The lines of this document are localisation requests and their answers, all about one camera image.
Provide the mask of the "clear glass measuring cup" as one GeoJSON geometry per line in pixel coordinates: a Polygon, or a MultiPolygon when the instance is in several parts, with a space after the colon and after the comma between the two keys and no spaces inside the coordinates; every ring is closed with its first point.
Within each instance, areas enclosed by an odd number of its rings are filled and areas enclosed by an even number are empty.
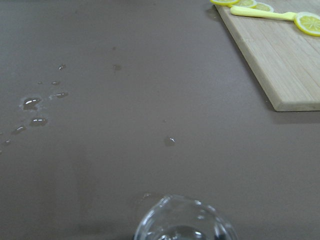
{"type": "Polygon", "coordinates": [[[236,231],[213,206],[197,199],[163,196],[142,217],[134,240],[237,240],[236,231]]]}

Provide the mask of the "lemon slice top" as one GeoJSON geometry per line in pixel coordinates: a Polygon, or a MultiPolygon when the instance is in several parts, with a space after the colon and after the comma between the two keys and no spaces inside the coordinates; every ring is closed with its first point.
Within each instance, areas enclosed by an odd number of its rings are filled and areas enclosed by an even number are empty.
{"type": "Polygon", "coordinates": [[[237,4],[240,0],[210,0],[210,2],[214,5],[219,6],[232,6],[234,4],[237,4]]]}

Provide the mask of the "bamboo cutting board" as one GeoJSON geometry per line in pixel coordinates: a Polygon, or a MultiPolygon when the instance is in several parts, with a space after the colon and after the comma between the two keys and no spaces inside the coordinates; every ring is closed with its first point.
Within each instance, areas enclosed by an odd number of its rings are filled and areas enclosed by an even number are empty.
{"type": "Polygon", "coordinates": [[[216,9],[275,111],[319,111],[318,36],[307,35],[291,21],[216,9]]]}

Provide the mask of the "yellow plastic knife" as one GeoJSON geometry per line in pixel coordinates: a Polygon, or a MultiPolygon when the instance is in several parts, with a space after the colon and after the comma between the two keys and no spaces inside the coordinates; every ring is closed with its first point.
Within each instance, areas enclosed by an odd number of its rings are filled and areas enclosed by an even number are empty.
{"type": "Polygon", "coordinates": [[[232,6],[230,8],[230,13],[236,16],[243,17],[257,17],[257,18],[267,18],[267,19],[277,19],[277,20],[286,20],[293,21],[297,15],[295,12],[285,12],[285,13],[276,13],[269,12],[264,10],[258,10],[254,8],[232,6]]]}

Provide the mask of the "lemon slice on knife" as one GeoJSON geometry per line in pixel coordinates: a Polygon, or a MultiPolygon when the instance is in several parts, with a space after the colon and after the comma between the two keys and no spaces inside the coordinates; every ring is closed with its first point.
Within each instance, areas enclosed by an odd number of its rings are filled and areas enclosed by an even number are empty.
{"type": "Polygon", "coordinates": [[[294,24],[303,33],[319,37],[320,36],[320,16],[310,12],[299,12],[294,17],[294,24]]]}

